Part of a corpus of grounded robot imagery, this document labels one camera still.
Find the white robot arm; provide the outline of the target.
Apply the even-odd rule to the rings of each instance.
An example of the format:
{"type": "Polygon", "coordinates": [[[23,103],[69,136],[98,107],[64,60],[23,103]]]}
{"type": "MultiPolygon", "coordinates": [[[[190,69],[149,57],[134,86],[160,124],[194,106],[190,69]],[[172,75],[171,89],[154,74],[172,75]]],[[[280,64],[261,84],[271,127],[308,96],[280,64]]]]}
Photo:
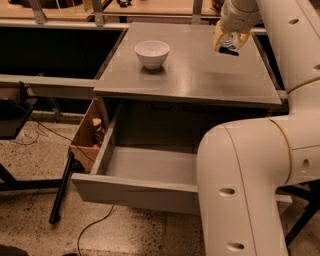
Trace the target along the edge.
{"type": "Polygon", "coordinates": [[[213,36],[241,47],[263,23],[288,96],[285,116],[228,122],[197,153],[207,256],[288,256],[279,187],[316,180],[320,167],[320,17],[310,0],[226,0],[213,36]]]}

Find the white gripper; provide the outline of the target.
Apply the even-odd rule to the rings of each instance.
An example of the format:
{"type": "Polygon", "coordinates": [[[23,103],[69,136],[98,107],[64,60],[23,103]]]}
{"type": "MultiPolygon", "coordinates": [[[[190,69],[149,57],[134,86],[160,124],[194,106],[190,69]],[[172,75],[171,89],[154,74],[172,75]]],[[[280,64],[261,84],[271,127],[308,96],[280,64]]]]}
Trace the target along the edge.
{"type": "Polygon", "coordinates": [[[230,46],[231,32],[233,44],[240,50],[250,37],[250,29],[260,21],[261,15],[256,0],[225,0],[221,9],[221,19],[216,23],[213,34],[214,50],[230,46]]]}

